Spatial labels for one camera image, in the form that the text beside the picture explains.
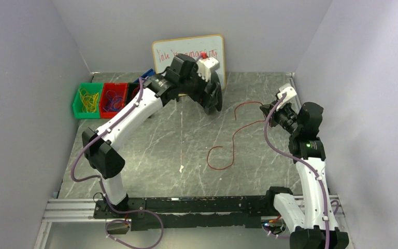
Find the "black perforated cable spool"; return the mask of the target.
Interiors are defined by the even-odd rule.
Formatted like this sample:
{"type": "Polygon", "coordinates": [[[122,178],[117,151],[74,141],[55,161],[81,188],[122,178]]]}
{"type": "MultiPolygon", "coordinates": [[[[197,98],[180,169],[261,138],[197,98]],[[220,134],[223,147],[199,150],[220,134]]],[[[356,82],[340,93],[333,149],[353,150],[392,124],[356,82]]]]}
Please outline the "black perforated cable spool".
{"type": "Polygon", "coordinates": [[[213,114],[222,110],[222,89],[216,72],[211,74],[211,79],[205,87],[203,97],[203,108],[206,114],[213,114]]]}

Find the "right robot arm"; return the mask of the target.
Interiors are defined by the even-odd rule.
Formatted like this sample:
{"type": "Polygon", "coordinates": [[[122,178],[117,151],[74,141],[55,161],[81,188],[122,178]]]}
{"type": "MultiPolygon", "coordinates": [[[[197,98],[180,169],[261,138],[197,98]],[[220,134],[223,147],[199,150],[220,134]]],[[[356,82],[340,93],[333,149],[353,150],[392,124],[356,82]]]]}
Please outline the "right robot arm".
{"type": "Polygon", "coordinates": [[[289,152],[273,150],[291,158],[298,171],[303,190],[302,210],[295,197],[285,188],[272,188],[273,207],[290,231],[290,248],[347,248],[349,236],[332,210],[326,184],[326,155],[318,137],[323,108],[306,102],[299,112],[290,103],[278,108],[278,101],[260,106],[265,116],[264,135],[268,127],[281,126],[289,136],[289,152]]]}

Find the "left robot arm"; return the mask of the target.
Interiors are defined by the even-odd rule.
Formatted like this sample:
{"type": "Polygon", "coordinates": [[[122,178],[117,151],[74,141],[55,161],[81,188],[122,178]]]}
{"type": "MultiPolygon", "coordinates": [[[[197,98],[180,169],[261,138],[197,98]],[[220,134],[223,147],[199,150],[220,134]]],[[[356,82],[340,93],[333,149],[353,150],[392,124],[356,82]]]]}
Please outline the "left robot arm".
{"type": "Polygon", "coordinates": [[[129,197],[122,181],[125,160],[118,149],[151,115],[185,94],[206,111],[221,111],[222,89],[216,69],[220,62],[205,55],[197,59],[177,54],[170,66],[140,81],[137,95],[113,118],[82,133],[84,156],[97,171],[102,192],[118,211],[127,211],[129,197]]]}

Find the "blue tool behind bins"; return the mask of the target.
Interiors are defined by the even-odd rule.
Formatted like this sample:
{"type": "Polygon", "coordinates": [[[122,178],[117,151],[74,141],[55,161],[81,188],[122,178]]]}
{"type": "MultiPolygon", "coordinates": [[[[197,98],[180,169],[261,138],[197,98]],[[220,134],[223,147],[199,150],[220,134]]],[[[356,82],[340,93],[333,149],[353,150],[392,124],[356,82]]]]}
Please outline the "blue tool behind bins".
{"type": "Polygon", "coordinates": [[[140,76],[134,81],[134,83],[139,83],[139,79],[140,79],[140,78],[147,79],[147,78],[149,78],[150,76],[155,75],[155,74],[156,74],[155,70],[151,68],[151,69],[149,69],[148,71],[146,71],[145,73],[143,73],[142,75],[140,75],[140,76]]]}

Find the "yellow framed whiteboard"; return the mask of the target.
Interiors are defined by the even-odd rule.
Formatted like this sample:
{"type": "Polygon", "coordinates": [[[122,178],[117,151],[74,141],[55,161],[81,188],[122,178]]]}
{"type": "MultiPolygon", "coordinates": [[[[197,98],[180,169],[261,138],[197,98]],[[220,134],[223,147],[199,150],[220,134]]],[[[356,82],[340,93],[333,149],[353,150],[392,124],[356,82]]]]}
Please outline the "yellow framed whiteboard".
{"type": "Polygon", "coordinates": [[[177,54],[197,59],[202,53],[219,61],[216,70],[222,89],[226,88],[224,37],[221,34],[157,40],[152,44],[154,70],[161,73],[177,54]]]}

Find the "black storage bin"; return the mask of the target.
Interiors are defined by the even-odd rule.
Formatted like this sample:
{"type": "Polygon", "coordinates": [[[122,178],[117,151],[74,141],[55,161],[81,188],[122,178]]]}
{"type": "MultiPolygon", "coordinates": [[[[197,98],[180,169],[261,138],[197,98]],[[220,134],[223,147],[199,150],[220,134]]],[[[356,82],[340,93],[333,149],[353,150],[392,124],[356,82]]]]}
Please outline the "black storage bin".
{"type": "Polygon", "coordinates": [[[125,105],[128,105],[129,102],[132,101],[132,99],[138,94],[139,90],[140,90],[139,83],[130,82],[127,84],[125,105]]]}

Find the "red storage bin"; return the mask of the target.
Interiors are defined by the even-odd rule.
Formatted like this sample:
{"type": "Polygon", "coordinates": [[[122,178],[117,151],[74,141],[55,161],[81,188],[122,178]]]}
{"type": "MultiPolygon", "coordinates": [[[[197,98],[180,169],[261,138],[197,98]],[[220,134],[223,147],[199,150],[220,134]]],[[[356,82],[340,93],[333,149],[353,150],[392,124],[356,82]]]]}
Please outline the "red storage bin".
{"type": "Polygon", "coordinates": [[[101,100],[99,101],[99,115],[102,119],[113,118],[125,107],[127,83],[104,83],[101,100]]]}

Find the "green storage bin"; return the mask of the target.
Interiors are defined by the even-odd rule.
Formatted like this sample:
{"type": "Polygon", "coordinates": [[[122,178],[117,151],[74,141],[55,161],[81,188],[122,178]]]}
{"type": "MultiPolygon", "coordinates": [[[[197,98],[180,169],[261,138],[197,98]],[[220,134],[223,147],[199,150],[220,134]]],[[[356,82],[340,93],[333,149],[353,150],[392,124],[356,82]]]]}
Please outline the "green storage bin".
{"type": "Polygon", "coordinates": [[[83,82],[79,85],[72,104],[76,119],[100,119],[99,102],[103,83],[83,82]]]}

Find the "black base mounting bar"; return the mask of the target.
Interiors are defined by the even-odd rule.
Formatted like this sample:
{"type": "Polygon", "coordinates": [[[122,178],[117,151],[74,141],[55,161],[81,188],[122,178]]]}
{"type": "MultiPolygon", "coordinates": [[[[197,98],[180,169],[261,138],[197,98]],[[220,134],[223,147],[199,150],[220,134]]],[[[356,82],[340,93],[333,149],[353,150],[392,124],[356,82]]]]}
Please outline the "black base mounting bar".
{"type": "Polygon", "coordinates": [[[270,193],[263,196],[129,198],[129,214],[114,212],[105,200],[97,200],[93,217],[122,219],[132,231],[158,228],[231,227],[261,228],[278,217],[270,193]]]}

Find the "aluminium frame rail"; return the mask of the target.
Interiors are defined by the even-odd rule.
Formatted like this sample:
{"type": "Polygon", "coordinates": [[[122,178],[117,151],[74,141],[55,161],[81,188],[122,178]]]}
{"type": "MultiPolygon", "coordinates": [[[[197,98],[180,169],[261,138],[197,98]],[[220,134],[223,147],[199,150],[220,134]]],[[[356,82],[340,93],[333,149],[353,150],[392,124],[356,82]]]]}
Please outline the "aluminium frame rail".
{"type": "MultiPolygon", "coordinates": [[[[101,199],[50,199],[42,218],[41,229],[35,243],[35,248],[46,247],[47,237],[53,223],[104,223],[113,221],[99,220],[93,217],[97,200],[101,199]]],[[[271,220],[274,221],[273,224],[275,226],[284,225],[283,219],[279,217],[271,220]]],[[[131,223],[127,220],[123,221],[127,222],[126,227],[123,224],[115,224],[109,227],[108,230],[116,234],[125,234],[128,231],[132,231],[131,223]]]]}

